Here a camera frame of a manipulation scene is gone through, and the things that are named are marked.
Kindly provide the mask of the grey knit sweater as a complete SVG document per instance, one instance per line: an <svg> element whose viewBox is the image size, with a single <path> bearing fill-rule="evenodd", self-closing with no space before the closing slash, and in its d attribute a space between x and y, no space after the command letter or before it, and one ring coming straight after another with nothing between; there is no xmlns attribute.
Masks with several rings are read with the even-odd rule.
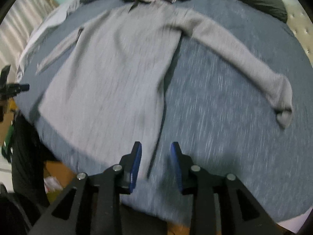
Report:
<svg viewBox="0 0 313 235"><path fill-rule="evenodd" d="M145 177L161 129L163 80L182 34L245 74L265 94L277 122L290 125L292 87L284 75L213 19L166 2L107 10L65 37L37 65L40 74L72 48L43 95L41 116L67 143L99 162L116 162L141 142L139 176Z"/></svg>

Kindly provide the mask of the light grey crumpled blanket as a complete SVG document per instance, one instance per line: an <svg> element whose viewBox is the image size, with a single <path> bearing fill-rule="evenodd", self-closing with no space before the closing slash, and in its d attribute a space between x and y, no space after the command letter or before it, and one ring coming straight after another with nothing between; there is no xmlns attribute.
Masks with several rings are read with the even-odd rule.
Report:
<svg viewBox="0 0 313 235"><path fill-rule="evenodd" d="M17 63L15 81L19 83L23 77L29 55L39 49L40 44L49 33L62 24L66 18L80 7L80 0L69 0L54 9L43 22L32 31L28 43Z"/></svg>

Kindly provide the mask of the beige pleated curtain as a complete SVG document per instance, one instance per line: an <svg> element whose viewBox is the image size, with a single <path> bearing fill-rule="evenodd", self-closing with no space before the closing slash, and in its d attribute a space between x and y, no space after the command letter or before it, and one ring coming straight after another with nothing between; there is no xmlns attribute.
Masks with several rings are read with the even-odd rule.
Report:
<svg viewBox="0 0 313 235"><path fill-rule="evenodd" d="M17 62L28 40L55 8L54 0L16 0L1 23L1 67Z"/></svg>

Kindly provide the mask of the blue bed cover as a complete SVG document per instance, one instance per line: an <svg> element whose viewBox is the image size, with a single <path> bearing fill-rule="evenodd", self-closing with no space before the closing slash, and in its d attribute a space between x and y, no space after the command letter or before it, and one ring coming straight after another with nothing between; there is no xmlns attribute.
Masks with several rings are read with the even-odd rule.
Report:
<svg viewBox="0 0 313 235"><path fill-rule="evenodd" d="M292 86L293 118L281 128L264 95L211 49L182 36L165 77L165 113L147 178L121 196L129 207L189 225L192 198L178 189L170 146L212 174L235 174L271 218L312 207L312 66L289 27L237 0L176 3L210 17Z"/></svg>

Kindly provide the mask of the cream tufted headboard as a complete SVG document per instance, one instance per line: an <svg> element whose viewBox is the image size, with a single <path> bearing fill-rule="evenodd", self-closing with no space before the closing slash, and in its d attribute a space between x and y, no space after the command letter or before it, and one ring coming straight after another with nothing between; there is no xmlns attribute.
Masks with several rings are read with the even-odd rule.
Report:
<svg viewBox="0 0 313 235"><path fill-rule="evenodd" d="M300 42L312 65L312 21L298 0L282 0L287 14L287 25Z"/></svg>

